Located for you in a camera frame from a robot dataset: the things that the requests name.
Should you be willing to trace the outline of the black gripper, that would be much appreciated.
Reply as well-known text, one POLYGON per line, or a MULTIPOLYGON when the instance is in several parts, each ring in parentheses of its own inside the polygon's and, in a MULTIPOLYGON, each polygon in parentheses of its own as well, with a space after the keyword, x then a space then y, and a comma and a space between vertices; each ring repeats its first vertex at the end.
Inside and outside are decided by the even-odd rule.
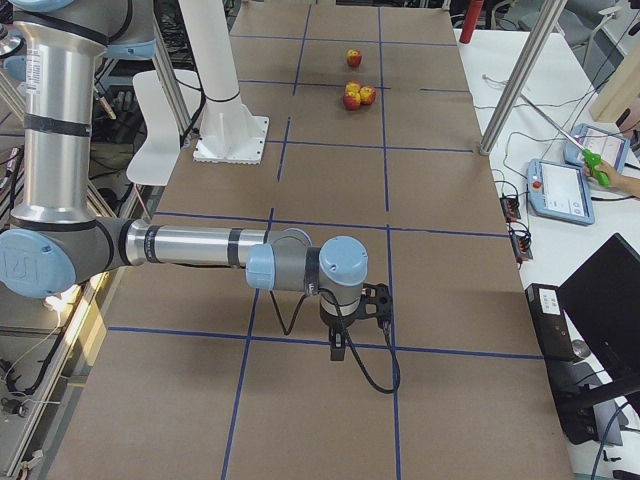
POLYGON ((330 360, 343 361, 346 352, 346 338, 341 330, 359 319, 360 300, 349 304, 338 304, 328 294, 320 295, 320 317, 329 328, 330 360))

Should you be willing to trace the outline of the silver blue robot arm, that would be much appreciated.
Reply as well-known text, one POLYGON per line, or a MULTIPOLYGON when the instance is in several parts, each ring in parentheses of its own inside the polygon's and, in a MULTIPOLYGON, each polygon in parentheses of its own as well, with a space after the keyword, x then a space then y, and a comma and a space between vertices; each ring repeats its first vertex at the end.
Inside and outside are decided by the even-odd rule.
POLYGON ((189 228, 97 217, 87 206, 95 64, 155 51, 149 1, 18 1, 27 42, 24 193, 1 236, 1 280, 33 298, 60 293, 121 266, 241 268, 270 292, 318 296, 331 356, 353 346, 348 328, 366 317, 368 256, 349 236, 315 247, 298 229, 189 228))

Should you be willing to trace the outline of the person's hand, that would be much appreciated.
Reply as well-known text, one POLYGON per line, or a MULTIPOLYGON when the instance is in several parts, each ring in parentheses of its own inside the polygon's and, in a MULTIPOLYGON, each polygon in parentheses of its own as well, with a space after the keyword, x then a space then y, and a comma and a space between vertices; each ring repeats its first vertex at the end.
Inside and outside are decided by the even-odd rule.
POLYGON ((595 170, 604 172, 608 176, 611 188, 618 189, 636 198, 640 197, 639 178, 618 173, 616 169, 605 160, 602 160, 598 165, 596 165, 595 170))

